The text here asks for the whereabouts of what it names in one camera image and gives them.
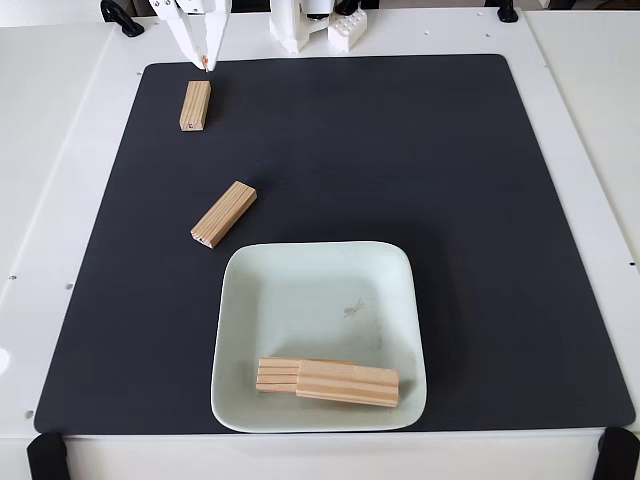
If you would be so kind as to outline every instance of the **wooden stick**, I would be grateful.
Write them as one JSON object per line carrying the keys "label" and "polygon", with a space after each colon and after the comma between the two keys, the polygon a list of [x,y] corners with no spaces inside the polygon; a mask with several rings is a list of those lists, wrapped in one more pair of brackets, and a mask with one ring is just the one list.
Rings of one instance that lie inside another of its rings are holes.
{"label": "wooden stick", "polygon": [[204,130],[210,96],[211,84],[208,81],[189,82],[180,113],[180,129],[183,132]]}
{"label": "wooden stick", "polygon": [[191,236],[209,248],[215,247],[257,197],[253,188],[234,182],[191,229]]}
{"label": "wooden stick", "polygon": [[258,375],[256,383],[298,383],[297,375]]}
{"label": "wooden stick", "polygon": [[258,383],[256,388],[259,392],[296,393],[295,383]]}

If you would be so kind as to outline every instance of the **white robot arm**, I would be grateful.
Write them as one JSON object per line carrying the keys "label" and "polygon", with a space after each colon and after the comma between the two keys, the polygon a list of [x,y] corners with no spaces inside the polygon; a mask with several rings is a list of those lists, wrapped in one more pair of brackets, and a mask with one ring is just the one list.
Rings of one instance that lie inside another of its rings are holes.
{"label": "white robot arm", "polygon": [[[212,71],[231,13],[231,0],[149,1],[158,17],[169,24],[185,56],[198,68]],[[367,28],[367,15],[358,8],[358,0],[343,0],[337,7],[336,0],[271,0],[270,3],[269,30],[291,53],[299,52],[311,33],[324,28],[328,28],[329,41],[336,48],[348,51]],[[205,53],[194,39],[189,13],[205,16]]]}

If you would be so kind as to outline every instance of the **wood grain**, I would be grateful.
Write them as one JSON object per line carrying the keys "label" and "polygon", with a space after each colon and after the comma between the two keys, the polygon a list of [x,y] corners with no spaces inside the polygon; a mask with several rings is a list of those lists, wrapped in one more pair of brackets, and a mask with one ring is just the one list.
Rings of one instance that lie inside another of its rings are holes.
{"label": "wood grain", "polygon": [[209,108],[211,83],[208,81],[192,81],[187,85],[182,112],[180,113],[180,129],[193,132],[204,129],[204,121]]}
{"label": "wood grain", "polygon": [[191,236],[209,248],[215,247],[256,198],[258,195],[253,188],[234,182],[193,227]]}

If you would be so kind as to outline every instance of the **white lego brick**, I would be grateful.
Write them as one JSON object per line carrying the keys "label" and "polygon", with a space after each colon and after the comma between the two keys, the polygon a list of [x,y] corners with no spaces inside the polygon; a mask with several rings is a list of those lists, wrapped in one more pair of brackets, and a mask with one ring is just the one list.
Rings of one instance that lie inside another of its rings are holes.
{"label": "white lego brick", "polygon": [[367,29],[367,14],[362,9],[348,17],[332,14],[329,22],[329,43],[341,52],[348,52]]}

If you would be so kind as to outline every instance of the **black clamp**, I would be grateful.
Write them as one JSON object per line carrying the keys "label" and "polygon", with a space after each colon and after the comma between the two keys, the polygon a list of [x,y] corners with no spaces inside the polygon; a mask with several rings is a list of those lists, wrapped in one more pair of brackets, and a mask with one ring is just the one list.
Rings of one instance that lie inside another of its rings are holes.
{"label": "black clamp", "polygon": [[144,32],[144,27],[131,20],[127,12],[113,0],[102,0],[100,11],[105,22],[116,22],[127,37],[137,37]]}
{"label": "black clamp", "polygon": [[27,447],[33,480],[70,480],[67,447],[59,433],[43,433]]}

